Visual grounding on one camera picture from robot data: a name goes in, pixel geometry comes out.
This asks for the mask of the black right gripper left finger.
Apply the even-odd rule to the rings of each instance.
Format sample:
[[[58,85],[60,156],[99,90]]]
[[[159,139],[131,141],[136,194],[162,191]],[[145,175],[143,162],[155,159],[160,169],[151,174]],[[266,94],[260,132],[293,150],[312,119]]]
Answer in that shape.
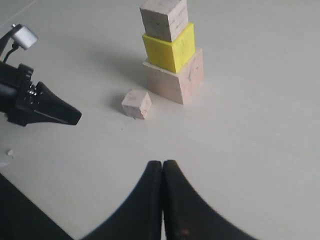
[[[160,240],[162,163],[152,160],[121,206],[84,240]]]

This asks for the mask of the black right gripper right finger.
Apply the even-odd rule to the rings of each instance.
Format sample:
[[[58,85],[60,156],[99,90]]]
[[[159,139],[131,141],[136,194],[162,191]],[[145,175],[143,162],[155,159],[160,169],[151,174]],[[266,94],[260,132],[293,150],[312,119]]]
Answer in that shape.
[[[253,240],[214,209],[195,191],[175,160],[162,171],[162,209],[168,240]]]

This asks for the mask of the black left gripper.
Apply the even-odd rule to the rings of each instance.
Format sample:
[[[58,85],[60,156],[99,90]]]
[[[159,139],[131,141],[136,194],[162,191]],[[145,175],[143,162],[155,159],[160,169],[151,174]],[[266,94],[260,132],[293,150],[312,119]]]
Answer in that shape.
[[[25,127],[29,123],[58,123],[75,126],[82,113],[57,97],[43,82],[33,84],[34,69],[0,63],[0,112],[7,121]]]

